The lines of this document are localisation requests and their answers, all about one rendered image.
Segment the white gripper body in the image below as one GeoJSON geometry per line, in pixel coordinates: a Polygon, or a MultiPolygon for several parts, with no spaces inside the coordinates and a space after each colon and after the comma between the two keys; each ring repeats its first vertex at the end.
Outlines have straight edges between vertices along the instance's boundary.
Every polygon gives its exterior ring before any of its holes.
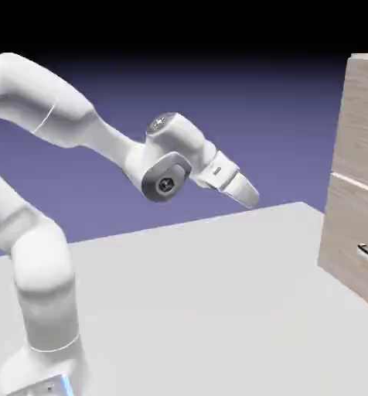
{"type": "Polygon", "coordinates": [[[227,184],[223,194],[246,208],[255,207],[260,197],[257,189],[241,172],[238,172],[227,184]]]}

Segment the light wood drawer front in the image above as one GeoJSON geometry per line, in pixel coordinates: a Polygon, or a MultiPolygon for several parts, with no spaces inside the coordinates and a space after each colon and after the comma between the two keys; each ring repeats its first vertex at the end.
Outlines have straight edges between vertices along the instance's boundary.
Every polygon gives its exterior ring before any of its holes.
{"type": "Polygon", "coordinates": [[[347,60],[332,171],[368,186],[368,53],[347,60]]]}
{"type": "Polygon", "coordinates": [[[368,302],[368,186],[346,176],[330,176],[318,264],[368,302]]]}

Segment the light wood cabinet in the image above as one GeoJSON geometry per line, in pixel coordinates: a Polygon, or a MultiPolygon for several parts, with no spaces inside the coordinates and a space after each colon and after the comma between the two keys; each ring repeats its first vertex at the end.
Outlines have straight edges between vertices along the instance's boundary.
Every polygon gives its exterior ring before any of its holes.
{"type": "Polygon", "coordinates": [[[346,63],[318,265],[368,302],[368,53],[346,63]]]}

